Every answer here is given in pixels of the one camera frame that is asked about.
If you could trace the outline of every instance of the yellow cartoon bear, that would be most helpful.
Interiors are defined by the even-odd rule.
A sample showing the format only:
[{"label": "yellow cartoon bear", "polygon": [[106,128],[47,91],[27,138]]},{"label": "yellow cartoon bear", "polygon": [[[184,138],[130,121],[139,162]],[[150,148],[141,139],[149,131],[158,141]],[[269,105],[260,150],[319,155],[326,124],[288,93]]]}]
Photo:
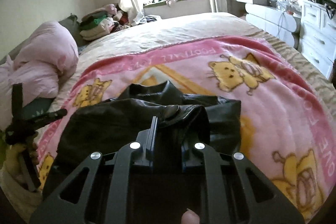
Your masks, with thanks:
[{"label": "yellow cartoon bear", "polygon": [[283,158],[278,151],[272,154],[275,162],[283,164],[283,178],[272,182],[302,213],[305,220],[310,220],[323,204],[323,194],[317,184],[317,168],[314,151],[309,150],[297,162],[295,154]]},{"label": "yellow cartoon bear", "polygon": [[228,62],[210,62],[209,66],[218,79],[218,87],[225,91],[231,92],[236,87],[245,83],[249,87],[248,95],[252,95],[259,83],[265,83],[275,77],[268,70],[261,67],[253,56],[249,53],[243,60],[234,56],[229,56]]},{"label": "yellow cartoon bear", "polygon": [[47,155],[45,155],[44,157],[44,160],[39,168],[39,179],[40,179],[40,182],[41,182],[41,186],[40,186],[40,189],[43,190],[43,187],[44,187],[44,184],[45,184],[45,181],[47,179],[47,176],[49,175],[49,170],[52,166],[54,162],[54,158],[51,156],[50,153],[48,153]]},{"label": "yellow cartoon bear", "polygon": [[100,103],[105,90],[110,86],[112,80],[101,82],[99,78],[96,78],[93,85],[86,85],[82,87],[81,91],[76,96],[73,106],[85,107],[92,106]]}]

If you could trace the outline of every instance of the drawer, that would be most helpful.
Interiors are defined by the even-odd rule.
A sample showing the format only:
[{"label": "drawer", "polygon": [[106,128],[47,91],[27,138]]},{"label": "drawer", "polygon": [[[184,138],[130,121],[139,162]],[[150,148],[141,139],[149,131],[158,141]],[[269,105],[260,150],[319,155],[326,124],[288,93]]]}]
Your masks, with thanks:
[{"label": "drawer", "polygon": [[320,20],[321,20],[321,9],[305,3],[302,11],[303,20],[311,23],[317,28],[320,28]]},{"label": "drawer", "polygon": [[336,40],[324,36],[308,24],[302,24],[301,37],[308,41],[320,55],[330,61],[336,59]]},{"label": "drawer", "polygon": [[336,16],[330,20],[326,11],[321,15],[321,31],[323,34],[331,36],[336,40]]},{"label": "drawer", "polygon": [[330,78],[333,63],[319,55],[312,46],[305,40],[301,40],[302,55],[312,63],[327,79]]}]

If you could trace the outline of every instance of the windowsill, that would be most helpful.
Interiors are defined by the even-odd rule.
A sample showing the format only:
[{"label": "windowsill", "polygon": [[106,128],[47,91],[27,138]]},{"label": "windowsill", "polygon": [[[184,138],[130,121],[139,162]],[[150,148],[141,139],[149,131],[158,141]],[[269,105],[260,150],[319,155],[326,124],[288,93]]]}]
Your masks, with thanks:
[{"label": "windowsill", "polygon": [[164,6],[164,5],[167,5],[165,0],[144,5],[143,8],[153,8],[153,7]]}]

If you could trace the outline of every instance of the pile of clothes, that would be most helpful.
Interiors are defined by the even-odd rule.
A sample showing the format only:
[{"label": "pile of clothes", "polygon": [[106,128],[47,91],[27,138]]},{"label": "pile of clothes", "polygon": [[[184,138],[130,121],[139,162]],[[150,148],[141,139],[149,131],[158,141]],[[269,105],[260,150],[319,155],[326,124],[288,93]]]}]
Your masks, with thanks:
[{"label": "pile of clothes", "polygon": [[113,4],[99,8],[82,18],[80,35],[84,40],[92,41],[112,32],[129,28],[128,14],[118,10]]}]

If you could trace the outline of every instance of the triangular cutout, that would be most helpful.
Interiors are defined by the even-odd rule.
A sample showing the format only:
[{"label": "triangular cutout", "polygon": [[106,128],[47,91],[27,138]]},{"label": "triangular cutout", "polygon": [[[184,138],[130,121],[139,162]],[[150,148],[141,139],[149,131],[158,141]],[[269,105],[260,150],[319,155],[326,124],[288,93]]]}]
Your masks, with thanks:
[{"label": "triangular cutout", "polygon": [[60,198],[73,204],[77,204],[88,174],[89,168],[83,168],[83,170],[61,192],[59,195]]},{"label": "triangular cutout", "polygon": [[257,203],[270,200],[274,197],[272,191],[257,177],[257,175],[250,169],[246,169],[247,177],[250,181],[251,188]]}]

